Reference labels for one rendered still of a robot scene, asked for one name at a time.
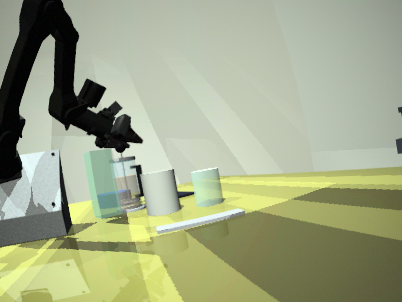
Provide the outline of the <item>white flat bar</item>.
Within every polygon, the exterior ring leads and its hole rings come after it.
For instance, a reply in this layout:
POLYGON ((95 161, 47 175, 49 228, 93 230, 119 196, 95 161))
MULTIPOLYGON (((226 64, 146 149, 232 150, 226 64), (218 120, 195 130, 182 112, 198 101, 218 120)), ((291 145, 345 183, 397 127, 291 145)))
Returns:
POLYGON ((220 220, 225 220, 229 218, 233 218, 239 215, 245 214, 245 211, 242 209, 233 209, 225 212, 221 212, 218 214, 213 214, 201 218, 196 218, 188 221, 181 221, 181 222, 176 222, 168 225, 160 225, 156 226, 155 228, 157 229, 158 234, 160 233, 168 233, 180 229, 188 229, 191 227, 215 222, 215 221, 220 221, 220 220))

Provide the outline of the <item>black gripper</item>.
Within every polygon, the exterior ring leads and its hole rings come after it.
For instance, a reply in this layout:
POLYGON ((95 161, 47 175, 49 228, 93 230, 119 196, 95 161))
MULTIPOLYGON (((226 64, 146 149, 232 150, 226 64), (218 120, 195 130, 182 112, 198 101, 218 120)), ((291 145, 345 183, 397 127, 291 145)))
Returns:
POLYGON ((98 112, 93 115, 93 118, 85 130, 87 135, 95 135, 95 145, 99 148, 114 148, 118 141, 125 143, 126 148, 130 148, 131 143, 142 143, 142 138, 136 134, 131 127, 131 116, 127 114, 120 115, 116 118, 113 125, 112 120, 108 120, 101 116, 98 112))

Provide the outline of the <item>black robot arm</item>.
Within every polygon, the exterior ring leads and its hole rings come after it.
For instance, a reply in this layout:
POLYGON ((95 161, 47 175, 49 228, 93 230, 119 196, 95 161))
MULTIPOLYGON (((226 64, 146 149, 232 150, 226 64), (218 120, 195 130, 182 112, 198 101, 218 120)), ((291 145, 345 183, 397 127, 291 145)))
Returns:
POLYGON ((22 177, 16 145, 25 121, 19 115, 21 99, 44 39, 55 39, 54 86, 48 112, 66 131, 70 124, 86 130, 106 88, 86 79, 78 96, 74 92, 76 43, 79 34, 62 0, 24 0, 19 15, 19 35, 0 87, 0 184, 22 177))

